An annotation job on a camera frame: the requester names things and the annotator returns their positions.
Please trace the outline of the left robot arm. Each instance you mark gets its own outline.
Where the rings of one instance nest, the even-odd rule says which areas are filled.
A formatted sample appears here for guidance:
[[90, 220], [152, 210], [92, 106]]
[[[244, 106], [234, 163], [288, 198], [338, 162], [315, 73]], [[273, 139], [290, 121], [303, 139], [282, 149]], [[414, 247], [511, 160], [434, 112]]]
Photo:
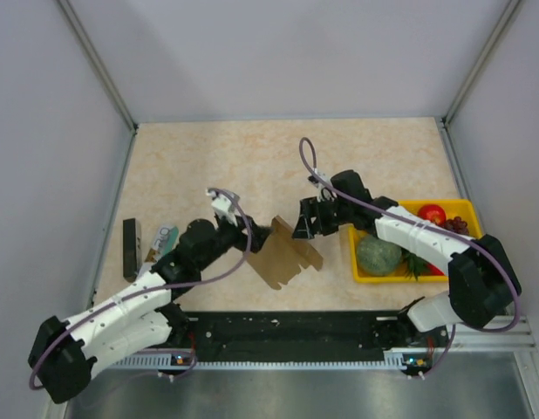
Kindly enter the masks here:
[[272, 229], [250, 217], [231, 223], [196, 219], [178, 244], [149, 271], [103, 303], [39, 326], [30, 350], [30, 387], [61, 404], [80, 394], [100, 372], [130, 354], [188, 336], [174, 300], [202, 283], [201, 273], [231, 249], [259, 252]]

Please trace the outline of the brown cardboard box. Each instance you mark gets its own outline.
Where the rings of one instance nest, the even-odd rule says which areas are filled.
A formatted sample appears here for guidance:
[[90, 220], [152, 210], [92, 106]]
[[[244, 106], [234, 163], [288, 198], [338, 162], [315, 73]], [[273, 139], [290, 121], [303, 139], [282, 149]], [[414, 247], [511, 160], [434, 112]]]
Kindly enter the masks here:
[[323, 268], [322, 255], [308, 241], [294, 239], [293, 228], [280, 216], [272, 219], [270, 228], [262, 249], [251, 253], [247, 263], [271, 289], [281, 290], [309, 267]]

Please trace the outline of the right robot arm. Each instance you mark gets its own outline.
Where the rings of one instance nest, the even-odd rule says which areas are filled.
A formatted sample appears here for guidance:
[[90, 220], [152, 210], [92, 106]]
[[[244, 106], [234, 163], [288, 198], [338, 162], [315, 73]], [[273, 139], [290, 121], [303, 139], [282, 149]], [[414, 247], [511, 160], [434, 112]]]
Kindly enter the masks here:
[[464, 323], [486, 331], [501, 310], [518, 304], [521, 287], [497, 238], [460, 235], [411, 214], [387, 197], [374, 198], [353, 170], [326, 180], [313, 169], [309, 181], [318, 194], [301, 200], [295, 239], [328, 236], [350, 224], [410, 251], [447, 276], [447, 291], [413, 302], [407, 317], [399, 321], [398, 336], [407, 345], [420, 344], [440, 326]]

